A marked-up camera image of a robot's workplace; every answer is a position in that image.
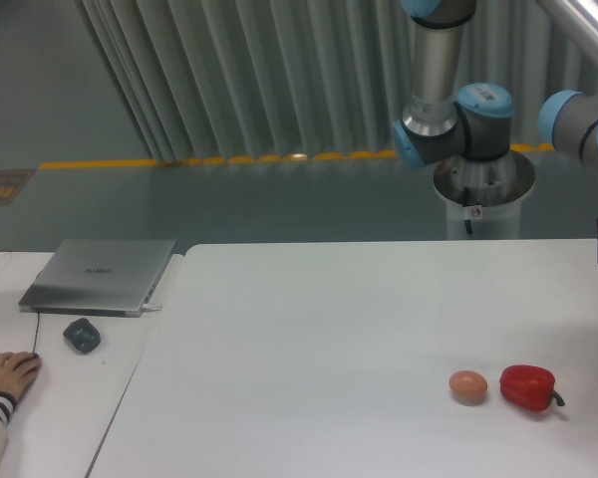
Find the person's hand on mouse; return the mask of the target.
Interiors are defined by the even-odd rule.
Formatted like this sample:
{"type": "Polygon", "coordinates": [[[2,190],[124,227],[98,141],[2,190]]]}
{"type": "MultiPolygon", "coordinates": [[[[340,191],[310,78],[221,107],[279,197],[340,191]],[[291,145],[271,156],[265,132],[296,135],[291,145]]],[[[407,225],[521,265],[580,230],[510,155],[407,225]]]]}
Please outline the person's hand on mouse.
{"type": "Polygon", "coordinates": [[[13,398],[18,404],[39,375],[41,358],[31,359],[32,353],[0,354],[0,395],[13,398]]]}

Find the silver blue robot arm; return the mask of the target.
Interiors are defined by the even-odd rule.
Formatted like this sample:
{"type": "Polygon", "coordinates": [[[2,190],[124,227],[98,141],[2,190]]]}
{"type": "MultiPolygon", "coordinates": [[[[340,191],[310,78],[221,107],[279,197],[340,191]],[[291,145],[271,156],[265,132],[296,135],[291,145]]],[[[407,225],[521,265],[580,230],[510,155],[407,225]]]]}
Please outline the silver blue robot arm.
{"type": "MultiPolygon", "coordinates": [[[[416,43],[411,99],[392,125],[396,152],[410,168],[435,166],[449,238],[514,237],[535,170],[511,149],[511,94],[492,83],[452,88],[462,28],[476,4],[405,1],[402,7],[415,23],[416,43]]],[[[542,105],[537,127],[544,142],[598,174],[598,94],[555,93],[542,105]]],[[[598,262],[598,218],[596,238],[598,262]]]]}

